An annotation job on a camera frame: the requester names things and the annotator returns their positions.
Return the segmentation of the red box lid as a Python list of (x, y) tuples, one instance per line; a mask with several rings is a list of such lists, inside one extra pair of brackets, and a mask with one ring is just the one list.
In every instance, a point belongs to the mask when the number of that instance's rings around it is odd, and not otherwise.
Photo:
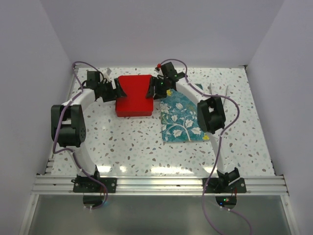
[(126, 93), (126, 97), (116, 100), (115, 109), (118, 110), (152, 110), (153, 98), (146, 98), (151, 75), (123, 75), (118, 78), (119, 83)]

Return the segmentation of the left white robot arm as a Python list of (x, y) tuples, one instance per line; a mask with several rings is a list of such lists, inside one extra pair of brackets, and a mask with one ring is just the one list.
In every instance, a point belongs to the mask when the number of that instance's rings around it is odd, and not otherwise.
[(117, 78), (110, 80), (109, 75), (100, 71), (88, 71), (87, 79), (79, 84), (80, 90), (74, 97), (51, 107), (52, 152), (68, 152), (77, 169), (74, 183), (86, 187), (90, 192), (97, 192), (101, 187), (105, 188), (105, 185), (85, 145), (87, 129), (84, 110), (99, 98), (103, 102), (110, 102), (127, 95)]

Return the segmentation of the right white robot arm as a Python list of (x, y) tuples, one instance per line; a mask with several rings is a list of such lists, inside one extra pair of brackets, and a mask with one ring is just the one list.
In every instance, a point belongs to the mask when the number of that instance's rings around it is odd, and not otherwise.
[[(239, 118), (238, 104), (231, 98), (219, 94), (207, 94), (203, 89), (195, 85), (187, 76), (187, 71), (177, 72), (172, 59), (165, 60), (155, 68), (158, 73), (150, 79), (146, 97), (154, 99), (166, 98), (167, 91), (175, 91), (186, 96), (197, 106), (197, 120), (199, 128), (208, 134), (216, 160), (213, 169), (217, 170), (216, 185), (223, 192), (229, 192), (235, 187), (235, 182), (240, 179), (239, 170), (224, 162), (222, 139), (227, 128), (233, 125)], [(234, 120), (226, 125), (226, 116), (222, 99), (232, 102), (237, 115)]]

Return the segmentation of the metal tweezers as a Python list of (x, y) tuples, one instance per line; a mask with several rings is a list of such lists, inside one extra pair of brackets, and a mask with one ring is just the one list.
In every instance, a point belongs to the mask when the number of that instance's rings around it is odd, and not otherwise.
[[(208, 86), (208, 89), (209, 89), (209, 93), (210, 93), (210, 94), (213, 94), (212, 88), (213, 88), (212, 83), (210, 83), (209, 86)], [(228, 97), (228, 88), (229, 88), (229, 86), (226, 86), (225, 94), (224, 94), (224, 96), (226, 96), (226, 97)], [(225, 105), (226, 98), (222, 98), (222, 101), (223, 101), (223, 105)]]

